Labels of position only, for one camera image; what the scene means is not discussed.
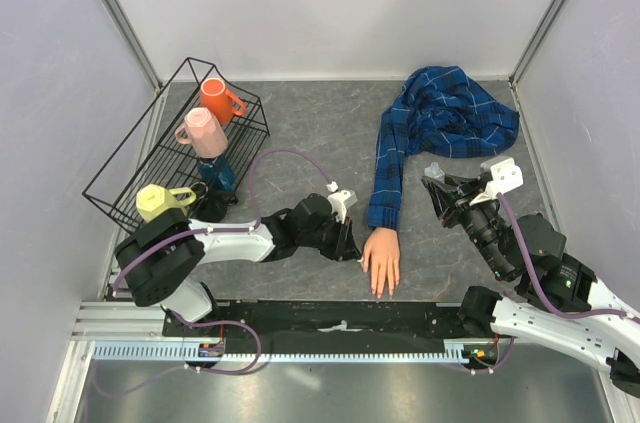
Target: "floor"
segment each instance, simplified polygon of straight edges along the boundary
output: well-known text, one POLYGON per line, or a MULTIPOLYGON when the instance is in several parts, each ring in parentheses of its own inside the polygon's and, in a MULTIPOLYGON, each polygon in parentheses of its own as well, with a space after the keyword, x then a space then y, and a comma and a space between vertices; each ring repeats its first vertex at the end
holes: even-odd
MULTIPOLYGON (((101 362, 96 379, 106 391, 124 391, 172 365, 101 362)), ((119 399, 91 390, 85 421, 613 423, 596 378, 577 360, 533 345, 517 345, 492 376, 428 364, 280 363, 242 377, 177 372, 119 399)))
MULTIPOLYGON (((324 165, 339 185, 356 191, 359 202, 350 210, 356 242, 369 234, 366 212, 372 191, 375 145, 381 113, 400 91, 399 81, 252 82, 241 87, 262 98, 271 129, 266 147, 296 147, 324 165)), ((513 107, 508 84, 482 82, 500 102, 513 107)), ((171 88, 165 113, 184 101, 188 86, 171 88)), ((518 214, 544 212, 524 137, 507 152, 522 168, 525 185, 508 196, 518 214)), ((420 182, 424 167, 437 161, 447 172, 475 176, 484 158, 456 159, 420 154, 406 162, 404 208, 401 217, 401 281, 394 300, 459 302, 470 285, 510 290, 497 283, 463 230, 446 230, 435 218, 430 198, 420 182)), ((323 179, 301 158, 283 154, 263 160, 257 170, 257 195, 263 214, 292 207, 311 192, 326 194, 323 179)), ((253 216, 247 182, 240 204, 225 221, 253 216)), ((209 285, 217 298, 341 299, 373 298, 367 275, 355 261, 334 262, 316 250, 302 248, 284 261, 254 264, 228 261, 196 269, 194 276, 209 285)))

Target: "pink mug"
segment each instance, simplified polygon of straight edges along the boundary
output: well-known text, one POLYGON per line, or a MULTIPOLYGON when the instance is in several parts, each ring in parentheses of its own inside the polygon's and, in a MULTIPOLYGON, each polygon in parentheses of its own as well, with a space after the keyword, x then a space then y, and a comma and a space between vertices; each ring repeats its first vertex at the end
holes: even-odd
POLYGON ((224 153, 229 144, 218 119, 202 107, 193 108, 187 113, 175 135, 178 143, 193 146, 200 158, 216 158, 224 153))

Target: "black mounting plate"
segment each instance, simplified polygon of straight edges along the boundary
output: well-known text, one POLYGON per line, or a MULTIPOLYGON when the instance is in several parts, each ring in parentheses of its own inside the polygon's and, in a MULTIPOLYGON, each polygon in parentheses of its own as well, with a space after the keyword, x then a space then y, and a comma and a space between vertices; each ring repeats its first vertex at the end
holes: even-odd
MULTIPOLYGON (((216 320, 244 320, 260 336, 266 354, 439 353, 443 340, 471 335, 458 306, 424 302, 217 301, 216 320), (349 330, 318 331, 346 323, 349 330)), ((220 335, 219 327, 190 329, 167 316, 166 337, 220 335)), ((252 336, 238 327, 224 329, 228 354, 255 351, 252 336)), ((493 333, 482 335, 492 338, 493 333)))

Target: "yellow mug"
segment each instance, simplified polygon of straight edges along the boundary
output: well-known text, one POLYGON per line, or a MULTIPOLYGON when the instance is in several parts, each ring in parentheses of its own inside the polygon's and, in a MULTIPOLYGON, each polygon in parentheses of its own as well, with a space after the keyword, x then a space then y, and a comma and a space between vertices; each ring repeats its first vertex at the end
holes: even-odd
POLYGON ((158 185, 147 185, 136 194, 136 208, 144 221, 149 223, 156 216, 169 208, 180 208, 187 215, 187 206, 196 201, 196 194, 191 188, 173 188, 167 190, 158 185), (188 194, 187 198, 178 200, 177 195, 188 194))

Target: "white wall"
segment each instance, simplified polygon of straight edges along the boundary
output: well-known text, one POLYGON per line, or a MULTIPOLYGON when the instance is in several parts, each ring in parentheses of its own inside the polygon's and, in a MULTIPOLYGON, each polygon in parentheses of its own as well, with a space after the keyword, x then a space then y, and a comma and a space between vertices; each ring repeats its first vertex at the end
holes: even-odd
POLYGON ((114 230, 80 192, 152 91, 100 0, 0 8, 0 412, 31 423, 114 230))
POLYGON ((576 257, 640 308, 640 0, 569 0, 520 96, 576 257))
POLYGON ((508 75, 550 0, 120 0, 161 76, 186 56, 239 79, 508 75))

